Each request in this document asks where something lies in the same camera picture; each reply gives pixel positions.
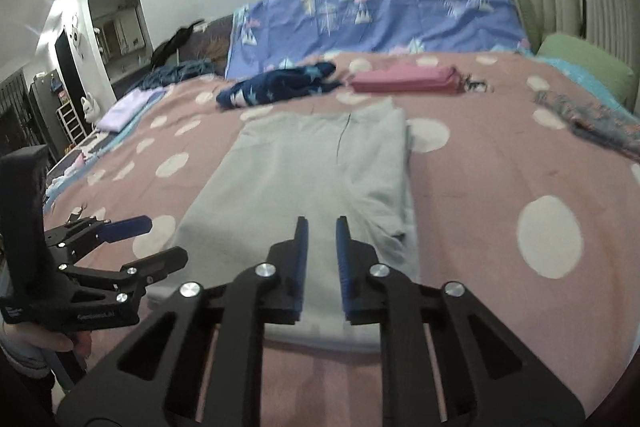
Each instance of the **person's finger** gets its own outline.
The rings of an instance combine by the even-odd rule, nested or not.
[[[78,331],[78,333],[76,333],[76,353],[81,357],[86,358],[91,354],[91,347],[91,332]]]
[[[12,326],[18,338],[31,346],[54,351],[71,351],[74,348],[74,343],[68,336],[46,330],[38,324],[24,322]]]

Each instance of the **white cabinet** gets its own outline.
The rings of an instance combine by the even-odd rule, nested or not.
[[[113,22],[121,55],[127,55],[145,47],[145,39],[142,36],[135,8],[117,12]]]

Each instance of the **blue patterned blanket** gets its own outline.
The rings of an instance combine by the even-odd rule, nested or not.
[[[513,0],[261,0],[234,14],[227,78],[340,51],[528,48]]]

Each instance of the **navy blue star-patterned clothing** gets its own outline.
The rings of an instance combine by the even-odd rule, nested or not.
[[[326,82],[335,71],[331,62],[318,62],[288,70],[273,70],[256,74],[253,78],[236,82],[221,91],[217,102],[226,109],[300,98],[310,94],[324,94],[340,86],[339,80]]]

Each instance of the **green pillow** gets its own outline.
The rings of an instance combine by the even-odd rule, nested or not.
[[[632,69],[606,51],[572,35],[549,35],[538,56],[560,58],[589,71],[625,107],[633,109],[638,92],[638,80]]]

